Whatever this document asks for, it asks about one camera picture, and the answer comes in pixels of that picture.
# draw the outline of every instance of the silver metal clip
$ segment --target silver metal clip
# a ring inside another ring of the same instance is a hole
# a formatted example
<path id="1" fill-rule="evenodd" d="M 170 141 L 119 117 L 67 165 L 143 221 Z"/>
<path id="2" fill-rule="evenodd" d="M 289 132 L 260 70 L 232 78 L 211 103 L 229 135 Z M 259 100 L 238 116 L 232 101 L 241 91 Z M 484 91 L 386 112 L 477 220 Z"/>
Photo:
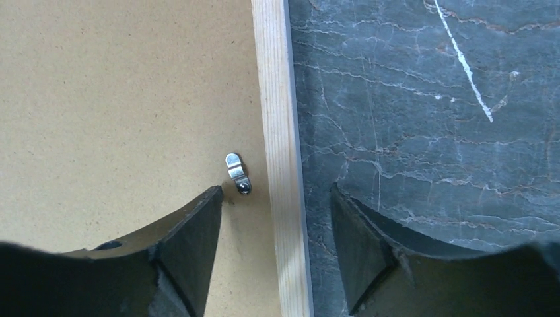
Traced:
<path id="1" fill-rule="evenodd" d="M 245 175 L 245 171 L 243 171 L 243 164 L 241 163 L 241 158 L 236 153 L 229 153 L 226 156 L 226 164 L 228 166 L 228 173 L 231 179 L 235 182 L 237 186 L 237 190 L 247 195 L 251 192 L 251 182 L 249 181 L 249 177 Z"/>

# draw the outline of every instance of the mdf board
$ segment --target mdf board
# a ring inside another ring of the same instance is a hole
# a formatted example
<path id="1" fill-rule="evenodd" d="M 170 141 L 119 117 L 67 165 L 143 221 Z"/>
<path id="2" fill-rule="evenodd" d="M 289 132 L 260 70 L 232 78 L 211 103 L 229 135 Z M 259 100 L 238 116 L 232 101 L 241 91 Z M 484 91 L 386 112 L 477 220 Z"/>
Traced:
<path id="1" fill-rule="evenodd" d="M 0 239 L 93 248 L 224 184 L 206 316 L 280 316 L 251 13 L 249 0 L 0 3 Z"/>

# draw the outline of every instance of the white vein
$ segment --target white vein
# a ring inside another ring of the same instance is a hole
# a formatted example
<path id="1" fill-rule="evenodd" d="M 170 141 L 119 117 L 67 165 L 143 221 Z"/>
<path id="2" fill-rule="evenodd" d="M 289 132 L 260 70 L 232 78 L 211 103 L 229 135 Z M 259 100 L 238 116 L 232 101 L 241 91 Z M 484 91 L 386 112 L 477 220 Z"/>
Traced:
<path id="1" fill-rule="evenodd" d="M 441 22 L 443 23 L 443 26 L 445 27 L 445 30 L 447 31 L 447 35 L 449 35 L 449 38 L 451 39 L 451 43 L 453 43 L 453 48 L 455 49 L 455 52 L 457 53 L 457 58 L 459 59 L 459 62 L 461 63 L 461 65 L 463 65 L 463 69 L 465 70 L 465 74 L 467 74 L 467 78 L 469 79 L 469 82 L 471 83 L 472 90 L 474 91 L 474 94 L 476 95 L 478 103 L 482 106 L 482 110 L 484 110 L 484 113 L 488 117 L 488 120 L 490 120 L 490 122 L 494 122 L 494 119 L 492 118 L 492 111 L 490 111 L 490 108 L 488 108 L 488 106 L 486 106 L 486 103 L 484 103 L 484 100 L 482 100 L 482 96 L 480 95 L 480 92 L 478 91 L 478 88 L 476 88 L 476 85 L 473 82 L 471 67 L 469 66 L 469 64 L 467 64 L 467 60 L 465 59 L 465 55 L 463 54 L 463 52 L 461 52 L 461 49 L 459 48 L 459 45 L 457 45 L 457 41 L 455 41 L 455 38 L 453 37 L 453 34 L 451 34 L 451 30 L 449 29 L 449 25 L 447 25 L 447 21 L 445 21 L 445 18 L 443 16 L 443 12 L 442 12 L 442 10 L 439 6 L 439 3 L 437 2 L 437 0 L 434 0 L 434 2 L 435 2 L 435 5 L 436 5 L 436 9 L 438 11 L 438 14 L 439 14 L 439 18 L 441 19 Z"/>

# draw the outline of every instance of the wooden frame edge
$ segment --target wooden frame edge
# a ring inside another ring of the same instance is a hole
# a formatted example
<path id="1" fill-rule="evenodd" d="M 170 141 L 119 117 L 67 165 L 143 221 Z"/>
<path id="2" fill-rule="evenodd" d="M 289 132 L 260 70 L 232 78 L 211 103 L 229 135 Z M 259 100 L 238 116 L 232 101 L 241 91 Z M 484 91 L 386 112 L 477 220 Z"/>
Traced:
<path id="1" fill-rule="evenodd" d="M 313 317 L 287 0 L 252 0 L 280 306 Z"/>

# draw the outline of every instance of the blue-gray stone surface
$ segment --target blue-gray stone surface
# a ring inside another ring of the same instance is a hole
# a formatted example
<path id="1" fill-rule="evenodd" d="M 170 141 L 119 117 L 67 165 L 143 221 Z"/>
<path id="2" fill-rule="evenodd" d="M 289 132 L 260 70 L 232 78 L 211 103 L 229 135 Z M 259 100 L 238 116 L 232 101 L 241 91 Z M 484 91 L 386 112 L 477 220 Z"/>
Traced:
<path id="1" fill-rule="evenodd" d="M 290 0 L 289 10 L 317 317 L 347 314 L 334 181 L 461 246 L 560 238 L 560 0 Z"/>

